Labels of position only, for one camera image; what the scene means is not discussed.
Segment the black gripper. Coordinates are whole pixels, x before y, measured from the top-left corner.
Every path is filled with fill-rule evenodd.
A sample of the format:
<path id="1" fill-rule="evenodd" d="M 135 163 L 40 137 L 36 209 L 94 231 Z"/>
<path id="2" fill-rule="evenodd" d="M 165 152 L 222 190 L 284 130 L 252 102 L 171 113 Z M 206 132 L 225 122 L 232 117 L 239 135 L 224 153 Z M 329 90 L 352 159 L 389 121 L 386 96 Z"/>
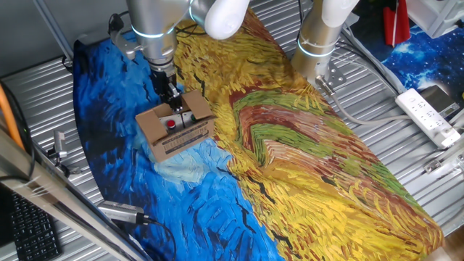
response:
<path id="1" fill-rule="evenodd" d="M 156 94 L 160 95 L 163 103 L 169 104 L 174 112 L 183 109 L 181 93 L 177 88 L 177 75 L 174 70 L 151 71 L 151 80 Z"/>

